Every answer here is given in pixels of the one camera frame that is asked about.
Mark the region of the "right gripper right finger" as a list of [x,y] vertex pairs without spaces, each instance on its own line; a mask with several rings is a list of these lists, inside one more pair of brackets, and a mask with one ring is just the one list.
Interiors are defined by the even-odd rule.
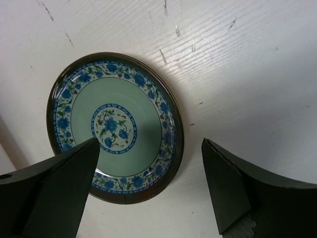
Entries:
[[314,238],[317,186],[277,175],[204,139],[202,157],[224,238]]

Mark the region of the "blue green floral plate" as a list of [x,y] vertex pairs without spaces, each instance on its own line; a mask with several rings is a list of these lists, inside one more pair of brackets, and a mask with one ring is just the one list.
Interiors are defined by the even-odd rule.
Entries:
[[183,121],[173,93],[148,65],[119,53],[84,56],[58,76],[47,130],[55,154],[98,141],[90,193],[116,204],[157,196],[183,157]]

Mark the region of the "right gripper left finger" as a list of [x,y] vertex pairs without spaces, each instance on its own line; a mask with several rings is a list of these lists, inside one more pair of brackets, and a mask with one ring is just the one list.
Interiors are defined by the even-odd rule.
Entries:
[[100,154],[91,138],[0,177],[2,238],[74,238]]

